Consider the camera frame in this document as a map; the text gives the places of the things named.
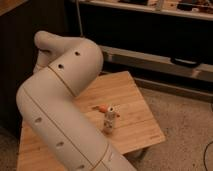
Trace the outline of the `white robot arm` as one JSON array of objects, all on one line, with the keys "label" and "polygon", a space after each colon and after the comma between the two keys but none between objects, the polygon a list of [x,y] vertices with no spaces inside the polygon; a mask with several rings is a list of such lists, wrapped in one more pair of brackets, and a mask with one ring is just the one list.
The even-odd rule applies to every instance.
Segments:
[{"label": "white robot arm", "polygon": [[34,42],[38,58],[33,75],[16,95],[25,122],[68,171],[136,171],[73,104],[102,70],[99,46],[47,31],[37,32]]}]

